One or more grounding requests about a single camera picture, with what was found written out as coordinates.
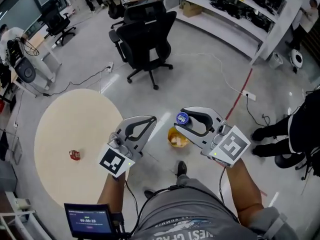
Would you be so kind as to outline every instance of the desk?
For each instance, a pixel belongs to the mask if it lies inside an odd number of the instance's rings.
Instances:
[[[109,99],[89,89],[68,91],[46,109],[34,160],[42,185],[59,205],[97,203],[108,175],[98,156],[122,120]],[[80,152],[79,161],[70,158],[71,150]]]
[[[35,48],[38,48],[42,43],[45,49],[52,55],[52,57],[55,59],[55,61],[61,65],[62,62],[57,58],[55,53],[52,51],[52,49],[48,46],[48,44],[45,42],[44,37],[37,32],[30,40],[29,43],[32,44]],[[14,83],[16,86],[24,90],[26,93],[32,95],[33,97],[36,97],[37,95],[25,88],[22,84],[20,84],[17,79],[18,75],[13,67],[10,67],[11,70],[11,83]]]

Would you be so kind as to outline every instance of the shelving unit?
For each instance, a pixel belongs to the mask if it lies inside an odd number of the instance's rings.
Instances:
[[[186,17],[183,15],[179,6],[174,5],[168,7],[167,0],[164,0],[164,4],[168,11],[176,11],[177,19],[191,24],[197,28],[203,29],[206,32],[224,40],[230,45],[234,46],[248,57],[251,58],[250,64],[253,64],[262,50],[266,47],[268,42],[269,34],[276,29],[275,26],[278,24],[278,20],[281,15],[277,15],[267,11],[265,8],[256,4],[253,0],[238,0],[251,8],[257,10],[261,14],[265,15],[272,22],[274,22],[273,29],[267,33],[262,28],[257,27],[252,22],[242,18],[237,19],[232,17],[227,12],[214,8],[210,4],[210,0],[185,0],[193,4],[199,5],[211,12],[211,14],[202,12],[199,15],[193,17]]]

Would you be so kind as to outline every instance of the timer display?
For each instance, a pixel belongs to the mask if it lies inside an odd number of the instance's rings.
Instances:
[[[105,211],[69,210],[72,230],[86,233],[111,233]]]

